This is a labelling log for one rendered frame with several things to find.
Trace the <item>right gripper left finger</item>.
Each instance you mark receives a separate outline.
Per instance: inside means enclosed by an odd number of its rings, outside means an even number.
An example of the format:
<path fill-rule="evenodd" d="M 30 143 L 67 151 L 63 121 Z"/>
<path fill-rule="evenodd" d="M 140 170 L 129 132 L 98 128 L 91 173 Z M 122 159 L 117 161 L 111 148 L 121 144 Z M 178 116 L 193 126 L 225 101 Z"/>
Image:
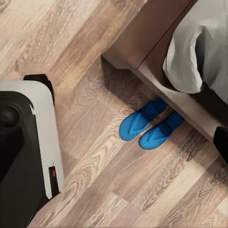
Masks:
<path fill-rule="evenodd" d="M 25 144 L 20 126 L 0 132 L 0 184 Z"/>

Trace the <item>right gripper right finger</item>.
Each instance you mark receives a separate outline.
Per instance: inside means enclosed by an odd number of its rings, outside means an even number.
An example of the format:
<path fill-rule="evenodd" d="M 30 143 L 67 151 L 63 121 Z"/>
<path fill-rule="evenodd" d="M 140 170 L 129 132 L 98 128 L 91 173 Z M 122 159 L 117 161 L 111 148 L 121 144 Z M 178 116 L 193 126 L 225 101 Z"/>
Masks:
<path fill-rule="evenodd" d="M 213 145 L 228 164 L 228 128 L 222 126 L 217 127 Z"/>

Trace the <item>sandal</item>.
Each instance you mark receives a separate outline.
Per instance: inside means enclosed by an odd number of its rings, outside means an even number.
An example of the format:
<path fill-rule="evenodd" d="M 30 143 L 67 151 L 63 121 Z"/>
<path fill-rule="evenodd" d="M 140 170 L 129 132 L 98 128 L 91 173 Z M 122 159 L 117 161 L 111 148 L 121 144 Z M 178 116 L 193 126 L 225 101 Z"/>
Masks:
<path fill-rule="evenodd" d="M 129 141 L 150 127 L 150 122 L 167 108 L 167 102 L 160 96 L 142 109 L 126 117 L 119 128 L 123 140 Z"/>
<path fill-rule="evenodd" d="M 184 120 L 177 111 L 173 111 L 163 122 L 152 127 L 141 136 L 139 140 L 140 146 L 147 150 L 158 148 L 163 145 Z"/>

